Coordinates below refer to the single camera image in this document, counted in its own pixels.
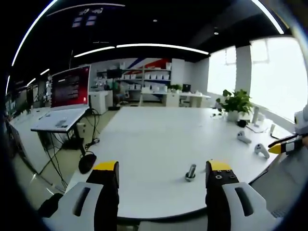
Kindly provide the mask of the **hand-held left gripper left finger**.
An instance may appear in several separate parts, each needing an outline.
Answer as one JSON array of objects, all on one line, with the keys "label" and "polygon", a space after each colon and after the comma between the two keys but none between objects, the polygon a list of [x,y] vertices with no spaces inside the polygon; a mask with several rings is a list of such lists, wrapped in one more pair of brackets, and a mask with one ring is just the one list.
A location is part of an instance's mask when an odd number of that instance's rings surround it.
[{"label": "hand-held left gripper left finger", "polygon": [[51,231],[115,231],[119,205],[119,163],[101,162],[78,182],[43,221]]}]

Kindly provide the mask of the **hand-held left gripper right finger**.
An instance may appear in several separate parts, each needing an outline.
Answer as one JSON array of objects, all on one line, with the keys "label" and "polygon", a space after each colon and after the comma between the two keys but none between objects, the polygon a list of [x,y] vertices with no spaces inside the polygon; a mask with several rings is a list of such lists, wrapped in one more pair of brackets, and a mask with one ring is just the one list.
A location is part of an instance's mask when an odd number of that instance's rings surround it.
[{"label": "hand-held left gripper right finger", "polygon": [[272,231],[280,218],[267,210],[266,200],[232,168],[209,160],[205,167],[205,204],[209,231]]}]

